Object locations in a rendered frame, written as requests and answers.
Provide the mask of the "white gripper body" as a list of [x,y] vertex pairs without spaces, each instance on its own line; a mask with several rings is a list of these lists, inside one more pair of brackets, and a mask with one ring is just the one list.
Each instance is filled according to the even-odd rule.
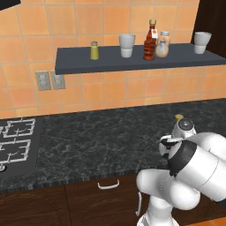
[[180,138],[173,138],[171,135],[164,135],[159,141],[159,152],[161,155],[169,154],[172,148],[180,141]]

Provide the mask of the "red condiment bottle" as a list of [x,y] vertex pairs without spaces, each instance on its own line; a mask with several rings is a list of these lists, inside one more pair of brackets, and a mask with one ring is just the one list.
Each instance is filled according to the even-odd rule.
[[155,45],[158,39],[158,32],[155,28],[156,19],[149,20],[149,30],[147,33],[147,38],[144,41],[144,48],[143,48],[143,59],[152,61],[154,60],[154,50]]

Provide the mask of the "yellow green shaker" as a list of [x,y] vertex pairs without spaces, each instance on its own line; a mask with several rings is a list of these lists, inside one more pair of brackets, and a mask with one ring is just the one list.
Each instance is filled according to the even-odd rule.
[[92,60],[98,60],[99,59],[98,43],[96,41],[91,42],[90,58]]

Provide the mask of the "dark wood cabinet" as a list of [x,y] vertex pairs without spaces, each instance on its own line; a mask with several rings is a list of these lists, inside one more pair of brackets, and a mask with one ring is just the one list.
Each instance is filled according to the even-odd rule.
[[226,0],[200,0],[192,34],[196,32],[211,33],[207,50],[226,58]]

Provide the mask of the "dark wood cupboard front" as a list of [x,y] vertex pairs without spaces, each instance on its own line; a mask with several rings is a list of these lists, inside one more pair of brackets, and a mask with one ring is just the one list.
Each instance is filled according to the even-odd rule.
[[[146,212],[149,196],[142,193],[140,215],[136,174],[79,182],[65,186],[72,226],[136,226]],[[111,190],[100,190],[97,186],[120,186]]]

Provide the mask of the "pale orange jar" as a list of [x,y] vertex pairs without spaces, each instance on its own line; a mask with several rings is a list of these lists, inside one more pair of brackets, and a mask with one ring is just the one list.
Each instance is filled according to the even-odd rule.
[[157,57],[166,57],[169,53],[170,45],[170,33],[167,31],[161,31],[157,46],[155,48],[155,55]]

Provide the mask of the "white cup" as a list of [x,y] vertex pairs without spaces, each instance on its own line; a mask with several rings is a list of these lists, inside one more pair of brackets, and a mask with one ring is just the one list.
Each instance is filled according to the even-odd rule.
[[132,49],[136,40],[134,34],[120,34],[119,44],[121,49],[121,57],[129,58],[132,56]]
[[194,35],[194,53],[203,54],[211,39],[211,33],[196,32]]

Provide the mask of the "dark wood cupboard door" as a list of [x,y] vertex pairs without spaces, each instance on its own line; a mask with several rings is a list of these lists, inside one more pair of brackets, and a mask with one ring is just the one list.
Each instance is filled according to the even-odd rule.
[[72,226],[64,186],[0,195],[0,226]]

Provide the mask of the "black hob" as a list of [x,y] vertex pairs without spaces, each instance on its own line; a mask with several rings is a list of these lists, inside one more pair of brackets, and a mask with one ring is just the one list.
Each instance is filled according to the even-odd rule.
[[43,117],[0,120],[0,177],[33,173],[41,140]]

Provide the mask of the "black range hood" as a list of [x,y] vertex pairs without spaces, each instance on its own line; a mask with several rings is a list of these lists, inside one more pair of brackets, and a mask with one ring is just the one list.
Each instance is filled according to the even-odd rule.
[[0,11],[21,4],[21,0],[0,0]]

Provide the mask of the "dark grey wall shelf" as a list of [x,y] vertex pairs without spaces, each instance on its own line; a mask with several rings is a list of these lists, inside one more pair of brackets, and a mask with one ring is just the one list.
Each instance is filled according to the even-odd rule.
[[153,70],[178,67],[195,67],[226,64],[226,58],[206,50],[202,55],[194,53],[191,43],[171,44],[165,58],[156,57],[153,61],[144,60],[143,46],[133,47],[132,56],[121,57],[119,46],[99,47],[99,59],[90,59],[90,47],[58,48],[55,73],[57,75]]

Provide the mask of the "grey wall socket plate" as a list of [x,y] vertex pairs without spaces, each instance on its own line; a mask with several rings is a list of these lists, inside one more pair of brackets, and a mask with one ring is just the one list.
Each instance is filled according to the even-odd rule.
[[40,91],[46,91],[51,89],[48,71],[36,71],[35,77],[38,89]]
[[50,72],[52,86],[54,90],[65,89],[65,80],[63,75],[56,75],[54,71]]

